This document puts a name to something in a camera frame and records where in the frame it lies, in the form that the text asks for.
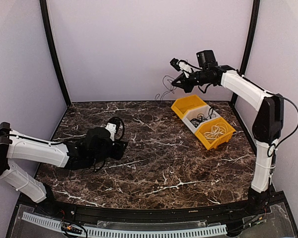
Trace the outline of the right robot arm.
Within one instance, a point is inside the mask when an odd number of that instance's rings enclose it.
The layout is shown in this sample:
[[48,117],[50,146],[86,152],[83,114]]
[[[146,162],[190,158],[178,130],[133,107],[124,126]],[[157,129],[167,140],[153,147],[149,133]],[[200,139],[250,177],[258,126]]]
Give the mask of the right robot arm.
[[174,87],[186,93],[194,87],[220,86],[236,94],[251,107],[255,113],[251,134],[256,146],[255,171],[251,182],[251,191],[263,193],[272,182],[276,153],[280,145],[294,133],[282,137],[284,127],[285,102],[292,104],[298,113],[298,107],[290,99],[273,93],[247,79],[237,69],[227,64],[218,64],[212,50],[197,53],[198,66],[184,59],[173,58],[170,65],[180,75],[173,80]]

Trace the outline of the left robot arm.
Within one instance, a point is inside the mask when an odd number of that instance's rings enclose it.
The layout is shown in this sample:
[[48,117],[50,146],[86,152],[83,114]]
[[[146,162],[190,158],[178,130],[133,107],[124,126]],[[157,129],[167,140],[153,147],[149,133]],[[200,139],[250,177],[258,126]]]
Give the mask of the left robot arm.
[[15,162],[16,159],[50,164],[66,170],[80,170],[94,166],[108,158],[120,160],[128,146],[122,138],[115,138],[121,126],[111,119],[105,127],[89,129],[78,140],[52,142],[26,136],[10,128],[8,122],[0,124],[0,179],[15,190],[28,196],[49,216],[60,212],[48,185],[37,181]]

